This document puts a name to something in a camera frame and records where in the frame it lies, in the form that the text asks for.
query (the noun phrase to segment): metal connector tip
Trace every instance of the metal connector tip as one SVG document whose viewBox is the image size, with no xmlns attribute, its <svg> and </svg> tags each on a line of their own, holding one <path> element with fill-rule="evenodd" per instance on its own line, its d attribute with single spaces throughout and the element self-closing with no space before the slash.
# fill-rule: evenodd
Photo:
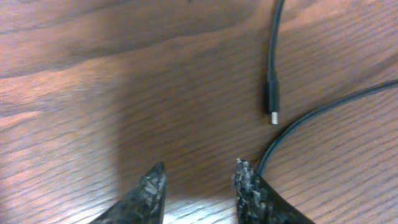
<svg viewBox="0 0 398 224">
<path fill-rule="evenodd" d="M 278 112 L 271 113 L 271 124 L 278 124 Z"/>
</svg>

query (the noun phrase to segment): cable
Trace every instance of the cable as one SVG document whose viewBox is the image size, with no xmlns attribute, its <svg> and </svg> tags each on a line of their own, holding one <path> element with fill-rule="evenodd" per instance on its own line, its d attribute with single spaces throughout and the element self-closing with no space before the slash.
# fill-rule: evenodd
<svg viewBox="0 0 398 224">
<path fill-rule="evenodd" d="M 274 18 L 272 20 L 271 36 L 269 37 L 268 59 L 267 59 L 267 77 L 264 88 L 264 107 L 265 112 L 271 115 L 271 124 L 278 124 L 279 112 L 279 82 L 275 70 L 275 50 L 278 38 L 278 29 L 280 24 L 280 16 L 284 0 L 278 0 L 275 7 Z"/>
<path fill-rule="evenodd" d="M 323 105 L 323 106 L 307 113 L 306 115 L 302 116 L 300 119 L 293 122 L 287 129 L 285 129 L 285 131 L 282 131 L 279 134 L 279 136 L 271 143 L 271 145 L 269 145 L 266 153 L 264 154 L 260 163 L 257 166 L 258 174 L 261 175 L 264 173 L 268 160 L 271 158 L 271 156 L 273 155 L 275 150 L 280 146 L 280 144 L 282 144 L 282 142 L 286 139 L 286 137 L 291 135 L 295 130 L 297 130 L 297 128 L 299 128 L 301 125 L 305 124 L 307 121 L 310 121 L 312 118 L 315 118 L 323 113 L 326 113 L 327 111 L 330 111 L 338 106 L 344 105 L 346 103 L 349 103 L 349 102 L 352 102 L 352 101 L 355 101 L 355 100 L 358 100 L 361 98 L 364 98 L 365 96 L 374 95 L 381 91 L 388 90 L 391 88 L 396 88 L 396 87 L 398 87 L 398 79 L 384 82 L 384 83 L 381 83 L 378 85 L 374 85 L 369 88 L 365 88 L 363 90 L 359 90 L 357 92 L 354 92 L 352 94 L 349 94 L 347 96 L 339 98 L 335 101 L 332 101 L 331 103 Z"/>
</svg>

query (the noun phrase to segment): black cable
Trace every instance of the black cable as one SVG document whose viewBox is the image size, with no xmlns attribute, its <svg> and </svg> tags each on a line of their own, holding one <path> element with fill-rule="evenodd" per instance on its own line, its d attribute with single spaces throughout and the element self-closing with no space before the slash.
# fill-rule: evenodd
<svg viewBox="0 0 398 224">
<path fill-rule="evenodd" d="M 278 0 L 275 7 L 274 18 L 272 20 L 271 36 L 269 37 L 268 59 L 267 59 L 267 76 L 266 85 L 264 87 L 264 110 L 271 115 L 271 123 L 278 123 L 279 112 L 279 82 L 275 70 L 275 50 L 278 38 L 278 29 L 280 24 L 280 16 L 284 0 Z"/>
<path fill-rule="evenodd" d="M 285 140 L 286 137 L 291 135 L 297 128 L 299 128 L 301 125 L 305 124 L 307 121 L 310 121 L 312 118 L 315 118 L 323 113 L 326 113 L 327 111 L 330 111 L 338 106 L 344 105 L 351 101 L 358 100 L 360 98 L 364 98 L 365 96 L 370 96 L 370 95 L 379 93 L 381 91 L 388 90 L 390 88 L 396 88 L 396 87 L 398 87 L 398 79 L 384 82 L 382 84 L 374 85 L 369 88 L 359 90 L 357 92 L 354 92 L 352 94 L 349 94 L 347 96 L 339 98 L 335 101 L 332 101 L 331 103 L 323 105 L 323 106 L 319 107 L 318 109 L 315 109 L 315 110 L 307 113 L 306 115 L 302 116 L 300 119 L 293 122 L 287 129 L 285 129 L 285 131 L 283 131 L 271 143 L 271 145 L 267 148 L 266 153 L 262 157 L 259 165 L 257 166 L 257 172 L 259 173 L 259 175 L 264 173 L 268 160 L 271 158 L 271 155 L 273 155 L 273 153 L 278 148 L 278 146 L 280 146 L 280 144 L 282 144 L 282 142 Z"/>
</svg>

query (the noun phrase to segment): wooden table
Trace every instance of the wooden table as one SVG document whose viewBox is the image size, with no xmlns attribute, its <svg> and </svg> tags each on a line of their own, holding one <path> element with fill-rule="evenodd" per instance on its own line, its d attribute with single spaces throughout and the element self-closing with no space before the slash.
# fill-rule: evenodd
<svg viewBox="0 0 398 224">
<path fill-rule="evenodd" d="M 398 77 L 396 0 L 289 0 L 280 122 L 260 113 L 274 1 L 0 2 L 0 222 L 87 223 L 157 161 L 165 223 L 234 223 L 236 158 Z M 317 223 L 398 223 L 398 90 L 333 110 L 266 180 Z"/>
</svg>

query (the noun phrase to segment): cable connector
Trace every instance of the cable connector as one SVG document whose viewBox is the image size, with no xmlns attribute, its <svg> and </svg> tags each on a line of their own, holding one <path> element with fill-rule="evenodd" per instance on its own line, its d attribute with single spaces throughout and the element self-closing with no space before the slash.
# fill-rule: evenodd
<svg viewBox="0 0 398 224">
<path fill-rule="evenodd" d="M 279 82 L 276 72 L 268 72 L 264 88 L 264 109 L 271 116 L 271 124 L 278 124 L 279 112 Z"/>
</svg>

